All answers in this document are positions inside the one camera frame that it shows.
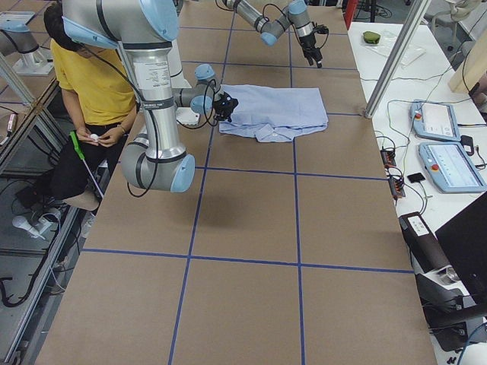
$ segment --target human hand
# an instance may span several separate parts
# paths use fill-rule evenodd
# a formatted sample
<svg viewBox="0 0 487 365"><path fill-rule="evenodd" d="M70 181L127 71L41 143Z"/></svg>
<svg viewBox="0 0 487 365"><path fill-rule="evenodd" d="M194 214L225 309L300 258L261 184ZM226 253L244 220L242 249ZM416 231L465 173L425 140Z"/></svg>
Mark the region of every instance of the human hand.
<svg viewBox="0 0 487 365"><path fill-rule="evenodd" d="M125 134L124 130L118 127L113 127L106 131L98 138L98 143L104 147L110 147L116 144Z"/></svg>
<svg viewBox="0 0 487 365"><path fill-rule="evenodd" d="M98 146L97 141L91 137L91 132L86 127L86 125L83 125L82 127L79 127L78 129L76 129L76 136L78 137L78 140L81 142L92 144L94 146Z"/></svg>

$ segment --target folded cloth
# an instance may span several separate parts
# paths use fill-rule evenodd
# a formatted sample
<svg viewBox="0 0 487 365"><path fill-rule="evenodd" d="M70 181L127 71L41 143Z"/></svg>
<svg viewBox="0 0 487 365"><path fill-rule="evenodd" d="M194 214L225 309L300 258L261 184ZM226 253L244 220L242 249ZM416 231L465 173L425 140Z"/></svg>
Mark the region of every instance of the folded cloth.
<svg viewBox="0 0 487 365"><path fill-rule="evenodd" d="M275 89L255 85L224 85L238 106L231 122L220 122L220 133L255 137L259 142L290 142L319 132L328 117L317 88Z"/></svg>

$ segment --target black pants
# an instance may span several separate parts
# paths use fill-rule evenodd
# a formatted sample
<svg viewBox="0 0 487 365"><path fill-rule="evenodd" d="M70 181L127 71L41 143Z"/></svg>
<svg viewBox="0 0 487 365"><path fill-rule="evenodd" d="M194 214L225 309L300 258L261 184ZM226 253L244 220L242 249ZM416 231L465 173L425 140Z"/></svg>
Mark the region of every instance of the black pants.
<svg viewBox="0 0 487 365"><path fill-rule="evenodd" d="M116 127L117 124L88 125L88 129L91 133L103 135L108 129ZM108 148L101 145L93 146L92 144L80 142L80 148L83 151L85 161L88 167L90 167L90 170L96 170L98 165L106 159L110 176L112 176L126 139L127 136L124 135L116 144ZM86 170L86 166L80 160L71 139L69 139L68 143L62 148L59 162L54 168L53 179L51 181L53 197L56 200L63 200L82 194L86 189L88 179L90 179L90 176Z"/></svg>

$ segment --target white sticker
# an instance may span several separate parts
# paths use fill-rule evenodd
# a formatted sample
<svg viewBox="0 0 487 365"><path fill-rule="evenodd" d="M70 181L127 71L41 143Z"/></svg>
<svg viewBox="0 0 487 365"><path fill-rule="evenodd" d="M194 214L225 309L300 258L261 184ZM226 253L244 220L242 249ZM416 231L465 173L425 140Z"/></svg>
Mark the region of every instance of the white sticker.
<svg viewBox="0 0 487 365"><path fill-rule="evenodd" d="M418 236L424 236L425 234L429 234L428 228L426 228L421 218L409 217L408 221L411 224L412 229L416 232Z"/></svg>
<svg viewBox="0 0 487 365"><path fill-rule="evenodd" d="M153 63L134 63L138 86L144 90L164 87L170 84L167 61Z"/></svg>

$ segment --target blue joint cap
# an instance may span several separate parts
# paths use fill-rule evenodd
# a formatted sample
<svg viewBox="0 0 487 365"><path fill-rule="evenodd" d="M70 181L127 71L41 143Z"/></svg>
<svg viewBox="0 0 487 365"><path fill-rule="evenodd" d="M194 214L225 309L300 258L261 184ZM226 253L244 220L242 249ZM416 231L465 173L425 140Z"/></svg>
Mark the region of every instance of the blue joint cap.
<svg viewBox="0 0 487 365"><path fill-rule="evenodd" d="M208 63L199 65L195 70L196 80L206 80L213 76L215 76L215 71L213 71L213 68Z"/></svg>
<svg viewBox="0 0 487 365"><path fill-rule="evenodd" d="M157 34L170 42L177 38L180 23L172 0L138 0L145 18Z"/></svg>
<svg viewBox="0 0 487 365"><path fill-rule="evenodd" d="M73 41L83 44L89 44L90 46L100 47L100 48L111 48L116 49L116 42L102 36L99 33L92 31L82 25L66 18L62 17L64 20L64 31Z"/></svg>
<svg viewBox="0 0 487 365"><path fill-rule="evenodd" d="M191 110L198 114L205 114L212 111L213 100L211 97L198 95L191 100Z"/></svg>
<svg viewBox="0 0 487 365"><path fill-rule="evenodd" d="M277 42L277 38L274 34L271 33L262 33L260 34L260 39L267 45L267 46L274 46L275 42Z"/></svg>
<svg viewBox="0 0 487 365"><path fill-rule="evenodd" d="M29 27L21 21L2 21L0 29L14 33L26 33L29 31Z"/></svg>
<svg viewBox="0 0 487 365"><path fill-rule="evenodd" d="M293 15L298 15L304 13L307 9L306 3L304 0L294 0L288 6L289 12Z"/></svg>
<svg viewBox="0 0 487 365"><path fill-rule="evenodd" d="M174 174L173 182L170 184L170 192L185 192L191 186L195 176L195 158L187 154Z"/></svg>

